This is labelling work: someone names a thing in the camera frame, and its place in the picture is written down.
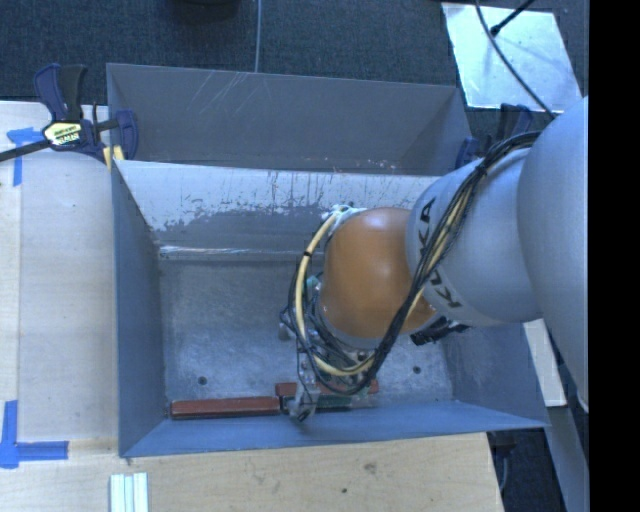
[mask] gray carpet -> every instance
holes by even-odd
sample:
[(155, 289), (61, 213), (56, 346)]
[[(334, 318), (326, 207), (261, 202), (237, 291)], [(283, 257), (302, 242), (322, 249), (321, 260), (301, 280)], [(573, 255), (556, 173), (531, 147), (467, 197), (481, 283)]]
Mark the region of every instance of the gray carpet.
[[(482, 3), (513, 8), (520, 1)], [(555, 14), (588, 94), (588, 0), (538, 0), (532, 8)], [(107, 62), (254, 70), (256, 0), (241, 0), (227, 19), (175, 0), (0, 0), (0, 12), (0, 99), (35, 100), (34, 72), (51, 62), (89, 66), (81, 99), (98, 104), (107, 101)], [(435, 0), (262, 0), (259, 70), (459, 85)], [(468, 119), (480, 141), (495, 136), (497, 112), (468, 109)], [(535, 115), (534, 128), (546, 123)], [(588, 417), (575, 407), (574, 414), (588, 456)], [(543, 432), (519, 431), (514, 439), (506, 511), (564, 511)]]

